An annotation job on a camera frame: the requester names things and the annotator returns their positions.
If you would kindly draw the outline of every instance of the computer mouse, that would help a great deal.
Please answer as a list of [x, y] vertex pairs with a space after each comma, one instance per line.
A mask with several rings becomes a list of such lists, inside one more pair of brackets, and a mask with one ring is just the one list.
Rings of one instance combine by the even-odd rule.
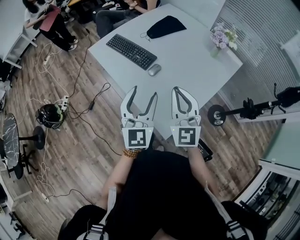
[[149, 68], [148, 74], [150, 76], [155, 76], [160, 70], [161, 70], [161, 66], [156, 63], [152, 67]]

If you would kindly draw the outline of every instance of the hand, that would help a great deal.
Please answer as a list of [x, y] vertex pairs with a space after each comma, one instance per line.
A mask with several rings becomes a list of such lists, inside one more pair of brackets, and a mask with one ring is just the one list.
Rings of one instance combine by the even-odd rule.
[[47, 15], [46, 15], [46, 14], [44, 14], [44, 15], [41, 15], [41, 16], [39, 17], [39, 20], [44, 20], [46, 17], [47, 17]]
[[133, 4], [133, 0], [124, 0], [124, 2], [126, 2], [128, 5]]

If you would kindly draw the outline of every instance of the black marble table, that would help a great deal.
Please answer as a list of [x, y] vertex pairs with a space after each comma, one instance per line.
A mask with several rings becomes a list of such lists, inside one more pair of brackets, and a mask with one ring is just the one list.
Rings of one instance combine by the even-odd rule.
[[8, 113], [6, 115], [3, 125], [3, 144], [4, 151], [7, 157], [7, 166], [9, 168], [18, 165], [20, 157], [19, 141], [22, 140], [34, 141], [36, 148], [41, 150], [45, 146], [44, 130], [40, 126], [37, 126], [33, 130], [33, 136], [19, 137], [18, 126], [15, 120], [15, 116], [12, 113]]
[[3, 144], [7, 157], [7, 166], [14, 167], [18, 164], [20, 155], [19, 132], [15, 116], [8, 113], [3, 125]]

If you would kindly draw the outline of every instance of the power strip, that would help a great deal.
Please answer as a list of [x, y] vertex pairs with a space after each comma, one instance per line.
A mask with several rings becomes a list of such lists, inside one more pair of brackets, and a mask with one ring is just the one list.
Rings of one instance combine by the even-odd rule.
[[47, 56], [46, 60], [43, 62], [43, 65], [46, 66], [50, 60], [50, 55]]
[[66, 111], [66, 109], [68, 108], [68, 105], [69, 105], [69, 97], [64, 96], [64, 99], [62, 100], [62, 104], [61, 104], [62, 111]]

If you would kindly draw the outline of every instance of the sneaker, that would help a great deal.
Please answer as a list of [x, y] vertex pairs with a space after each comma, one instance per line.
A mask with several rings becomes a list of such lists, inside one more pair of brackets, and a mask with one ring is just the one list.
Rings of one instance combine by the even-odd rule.
[[74, 17], [70, 17], [68, 20], [67, 20], [67, 19], [65, 20], [65, 24], [66, 24], [66, 23], [69, 23], [69, 22], [72, 22], [72, 21], [74, 21], [74, 20], [75, 20]]
[[77, 47], [77, 44], [71, 45], [69, 51], [75, 50], [76, 47]]
[[163, 152], [165, 151], [165, 148], [163, 147], [163, 145], [159, 145], [155, 150]]
[[79, 42], [79, 40], [77, 38], [74, 38], [74, 40], [70, 43], [78, 43], [78, 42]]

